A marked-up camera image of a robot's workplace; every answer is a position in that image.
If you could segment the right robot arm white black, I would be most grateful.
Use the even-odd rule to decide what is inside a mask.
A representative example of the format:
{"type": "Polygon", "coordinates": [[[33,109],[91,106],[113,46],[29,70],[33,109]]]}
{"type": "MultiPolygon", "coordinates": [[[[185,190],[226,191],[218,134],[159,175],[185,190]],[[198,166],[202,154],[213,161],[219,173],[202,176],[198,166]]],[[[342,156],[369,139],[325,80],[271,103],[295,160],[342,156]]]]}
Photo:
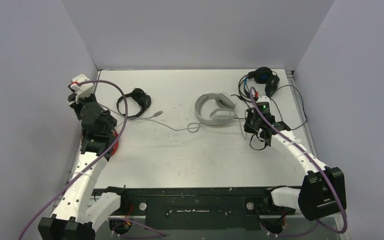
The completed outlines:
{"type": "Polygon", "coordinates": [[[271,114],[270,99],[254,98],[246,111],[244,130],[263,140],[265,146],[277,150],[303,176],[300,188],[270,187],[263,199],[264,210],[275,214],[282,207],[295,209],[309,220],[340,213],[346,218],[345,176],[338,167],[329,167],[301,144],[292,129],[271,114]]]}

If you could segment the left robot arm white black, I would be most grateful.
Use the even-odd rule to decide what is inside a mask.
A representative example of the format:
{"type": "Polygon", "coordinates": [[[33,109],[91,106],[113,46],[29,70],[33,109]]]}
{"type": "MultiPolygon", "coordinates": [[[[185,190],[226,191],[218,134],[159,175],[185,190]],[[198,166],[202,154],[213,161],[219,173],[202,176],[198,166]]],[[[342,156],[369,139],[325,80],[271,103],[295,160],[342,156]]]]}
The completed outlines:
{"type": "Polygon", "coordinates": [[[118,144],[117,120],[98,104],[93,93],[84,97],[71,94],[68,100],[82,127],[80,150],[60,202],[49,217],[39,221],[43,240],[93,240],[111,212],[123,215],[130,207],[127,198],[115,193],[104,194],[88,207],[99,175],[118,144]]]}

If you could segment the red black headphones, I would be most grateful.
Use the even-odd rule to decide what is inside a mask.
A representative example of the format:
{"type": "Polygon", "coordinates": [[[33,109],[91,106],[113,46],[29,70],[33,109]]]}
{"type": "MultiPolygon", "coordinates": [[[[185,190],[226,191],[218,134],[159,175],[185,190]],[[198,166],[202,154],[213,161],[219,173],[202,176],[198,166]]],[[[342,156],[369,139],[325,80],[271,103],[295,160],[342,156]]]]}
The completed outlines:
{"type": "MultiPolygon", "coordinates": [[[[117,138],[119,136],[119,133],[117,132],[117,130],[113,130],[112,134],[115,138],[117,138]]],[[[110,151],[111,157],[117,152],[118,147],[119,147],[119,140],[115,140],[114,146],[113,146],[112,150],[110,151]]]]}

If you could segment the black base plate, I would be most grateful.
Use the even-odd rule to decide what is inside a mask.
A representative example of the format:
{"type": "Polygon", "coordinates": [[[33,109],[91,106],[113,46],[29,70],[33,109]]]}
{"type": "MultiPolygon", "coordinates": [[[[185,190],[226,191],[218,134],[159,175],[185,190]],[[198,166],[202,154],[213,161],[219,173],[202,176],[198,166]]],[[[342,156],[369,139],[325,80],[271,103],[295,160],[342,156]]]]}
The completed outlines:
{"type": "Polygon", "coordinates": [[[301,217],[298,210],[275,206],[268,187],[204,188],[96,188],[92,196],[121,195],[113,216],[143,220],[156,230],[256,231],[260,224],[279,227],[287,217],[301,217]]]}

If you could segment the white grey headphones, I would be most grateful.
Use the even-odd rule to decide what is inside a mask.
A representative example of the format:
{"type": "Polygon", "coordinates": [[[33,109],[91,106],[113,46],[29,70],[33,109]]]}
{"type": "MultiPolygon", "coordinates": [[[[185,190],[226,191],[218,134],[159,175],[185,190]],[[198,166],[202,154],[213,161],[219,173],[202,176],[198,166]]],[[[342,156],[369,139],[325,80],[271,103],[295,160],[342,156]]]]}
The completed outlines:
{"type": "Polygon", "coordinates": [[[194,104],[194,114],[200,123],[206,126],[225,126],[235,120],[236,101],[227,92],[211,92],[201,95],[194,104]],[[201,114],[202,107],[214,100],[218,108],[215,108],[208,116],[201,114]]]}

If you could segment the black blue headphones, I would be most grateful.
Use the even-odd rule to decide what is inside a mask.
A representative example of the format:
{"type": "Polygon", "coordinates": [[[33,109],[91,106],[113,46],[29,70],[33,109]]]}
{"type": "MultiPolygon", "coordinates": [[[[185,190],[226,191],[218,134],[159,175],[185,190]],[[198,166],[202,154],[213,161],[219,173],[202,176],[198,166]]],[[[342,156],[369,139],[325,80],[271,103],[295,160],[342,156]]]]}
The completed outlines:
{"type": "Polygon", "coordinates": [[[276,72],[266,66],[259,67],[244,75],[238,82],[238,94],[241,100],[251,102],[248,81],[264,85],[265,95],[271,98],[278,90],[280,78],[276,72]]]}

